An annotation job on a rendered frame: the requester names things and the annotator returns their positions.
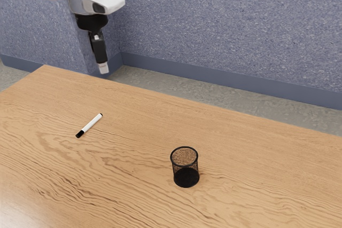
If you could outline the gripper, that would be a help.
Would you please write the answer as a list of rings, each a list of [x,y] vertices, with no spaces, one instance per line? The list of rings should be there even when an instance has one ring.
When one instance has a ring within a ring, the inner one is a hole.
[[[106,52],[106,44],[102,28],[108,23],[107,15],[92,14],[81,15],[75,14],[77,26],[89,32],[90,44],[94,53],[96,63],[101,74],[109,73],[108,57]]]

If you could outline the white marker pen black cap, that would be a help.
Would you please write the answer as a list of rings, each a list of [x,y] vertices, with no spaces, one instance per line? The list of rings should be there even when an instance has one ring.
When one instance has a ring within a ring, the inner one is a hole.
[[[91,121],[89,121],[76,135],[76,138],[82,137],[90,128],[92,128],[101,118],[102,113],[97,114]]]

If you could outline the black mesh pen holder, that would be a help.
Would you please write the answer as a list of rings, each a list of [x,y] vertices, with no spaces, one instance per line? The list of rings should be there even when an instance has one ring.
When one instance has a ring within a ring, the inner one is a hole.
[[[198,152],[190,146],[180,146],[171,152],[173,179],[177,186],[190,188],[199,182],[198,157]]]

